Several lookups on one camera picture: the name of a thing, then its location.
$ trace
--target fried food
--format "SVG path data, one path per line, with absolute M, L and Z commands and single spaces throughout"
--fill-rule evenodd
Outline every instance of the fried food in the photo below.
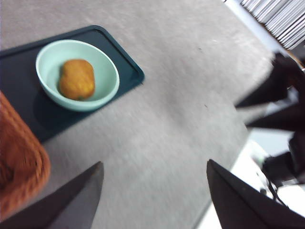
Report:
M 92 65 L 81 59 L 66 61 L 61 69 L 59 86 L 61 93 L 69 99 L 89 98 L 95 90 Z

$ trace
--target bowl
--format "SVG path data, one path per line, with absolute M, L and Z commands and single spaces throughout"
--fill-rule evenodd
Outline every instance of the bowl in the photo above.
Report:
M 59 90 L 61 67 L 71 59 L 86 60 L 93 67 L 95 91 L 86 100 L 66 98 Z M 120 85 L 112 60 L 93 45 L 76 40 L 59 40 L 43 47 L 36 58 L 36 72 L 45 93 L 58 105 L 73 111 L 91 111 L 103 106 L 115 96 Z

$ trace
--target tray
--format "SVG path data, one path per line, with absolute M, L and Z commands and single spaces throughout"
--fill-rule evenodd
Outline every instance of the tray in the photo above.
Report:
M 69 111 L 56 105 L 40 86 L 35 70 L 36 56 L 46 44 L 62 39 L 92 44 L 114 62 L 120 87 L 111 101 L 144 80 L 143 71 L 127 52 L 104 28 L 96 25 L 1 51 L 0 90 L 41 142 L 92 113 Z

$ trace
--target wicker basket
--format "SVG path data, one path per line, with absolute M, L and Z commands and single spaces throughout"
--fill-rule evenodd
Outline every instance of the wicker basket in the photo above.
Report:
M 37 195 L 49 176 L 47 153 L 0 93 L 0 221 Z

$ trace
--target table surface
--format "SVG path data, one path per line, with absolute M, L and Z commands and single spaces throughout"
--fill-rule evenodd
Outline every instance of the table surface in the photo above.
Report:
M 44 143 L 51 177 L 32 202 L 102 161 L 93 229 L 195 227 L 210 200 L 206 162 L 236 159 L 252 115 L 233 102 L 267 74 L 271 53 L 215 0 L 2 0 L 0 10 L 2 49 L 97 24 L 146 76 Z

